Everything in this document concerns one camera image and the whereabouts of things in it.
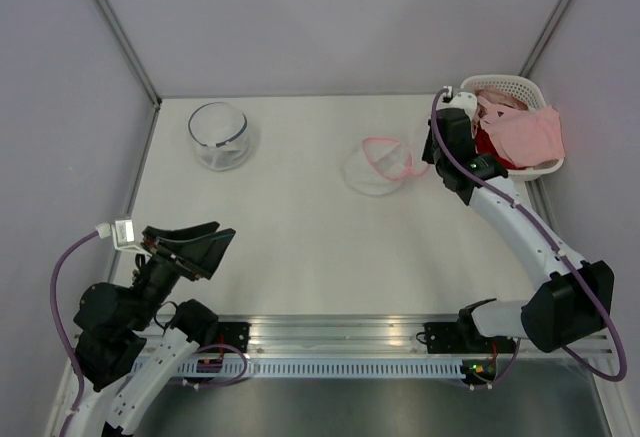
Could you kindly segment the pink bra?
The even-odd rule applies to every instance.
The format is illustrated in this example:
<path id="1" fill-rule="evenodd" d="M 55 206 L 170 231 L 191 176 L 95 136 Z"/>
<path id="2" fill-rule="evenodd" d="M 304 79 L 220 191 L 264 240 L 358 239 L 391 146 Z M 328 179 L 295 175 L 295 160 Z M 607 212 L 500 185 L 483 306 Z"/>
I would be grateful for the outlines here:
<path id="1" fill-rule="evenodd" d="M 553 107 L 531 107 L 495 86 L 477 89 L 474 94 L 478 100 L 472 119 L 474 140 L 478 128 L 488 133 L 514 131 L 523 140 L 520 149 L 526 169 L 565 157 L 560 116 Z"/>

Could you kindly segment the pink mesh laundry bag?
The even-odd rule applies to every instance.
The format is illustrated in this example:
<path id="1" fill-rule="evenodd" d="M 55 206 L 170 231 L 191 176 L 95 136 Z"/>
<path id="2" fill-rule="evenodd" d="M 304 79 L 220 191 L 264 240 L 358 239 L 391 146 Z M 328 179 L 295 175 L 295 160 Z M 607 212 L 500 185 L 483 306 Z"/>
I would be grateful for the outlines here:
<path id="1" fill-rule="evenodd" d="M 422 160 L 428 130 L 416 130 L 409 142 L 391 137 L 367 137 L 344 161 L 346 186 L 361 195 L 382 197 L 406 182 L 427 174 L 431 165 Z"/>

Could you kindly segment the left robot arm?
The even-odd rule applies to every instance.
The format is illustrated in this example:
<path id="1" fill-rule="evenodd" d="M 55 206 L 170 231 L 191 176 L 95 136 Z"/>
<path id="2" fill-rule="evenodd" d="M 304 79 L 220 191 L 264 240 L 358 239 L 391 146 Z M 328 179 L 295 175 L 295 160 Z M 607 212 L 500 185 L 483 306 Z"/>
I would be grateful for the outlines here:
<path id="1" fill-rule="evenodd" d="M 178 230 L 148 226 L 137 239 L 132 221 L 124 219 L 97 225 L 63 253 L 51 277 L 50 308 L 77 383 L 60 435 L 133 435 L 157 395 L 190 357 L 218 353 L 201 368 L 212 373 L 222 370 L 225 355 L 237 355 L 241 369 L 223 383 L 232 385 L 245 376 L 245 352 L 222 340 L 218 316 L 195 299 L 175 305 L 162 327 L 160 344 L 140 368 L 134 366 L 147 343 L 142 333 L 156 322 L 174 286 L 182 278 L 211 279 L 235 235 L 235 230 L 209 222 Z M 72 343 L 59 317 L 57 281 L 67 257 L 94 238 L 109 239 L 115 250 L 134 253 L 133 280 L 128 286 L 99 282 L 84 291 L 73 318 L 80 334 Z"/>

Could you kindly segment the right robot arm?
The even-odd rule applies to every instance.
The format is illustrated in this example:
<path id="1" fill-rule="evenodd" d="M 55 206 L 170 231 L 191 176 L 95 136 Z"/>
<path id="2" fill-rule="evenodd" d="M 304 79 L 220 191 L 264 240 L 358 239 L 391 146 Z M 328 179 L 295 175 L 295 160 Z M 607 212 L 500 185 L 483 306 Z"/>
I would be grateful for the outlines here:
<path id="1" fill-rule="evenodd" d="M 526 339 L 550 353 L 606 328 L 611 268 L 588 262 L 523 203 L 507 170 L 493 156 L 477 153 L 463 110 L 433 111 L 423 159 L 497 232 L 533 287 L 523 301 L 491 298 L 461 309 L 456 338 L 463 349 L 478 352 L 500 337 Z"/>

